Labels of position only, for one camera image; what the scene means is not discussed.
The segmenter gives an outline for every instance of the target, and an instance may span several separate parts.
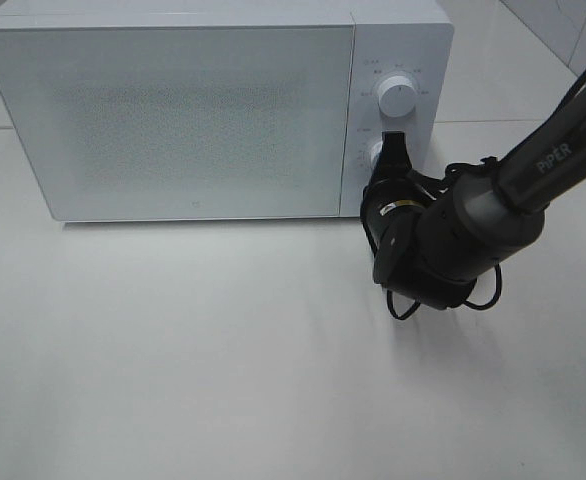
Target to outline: microwave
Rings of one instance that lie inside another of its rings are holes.
[[[425,159],[434,0],[8,0],[0,94],[65,222],[353,217],[382,132]]]

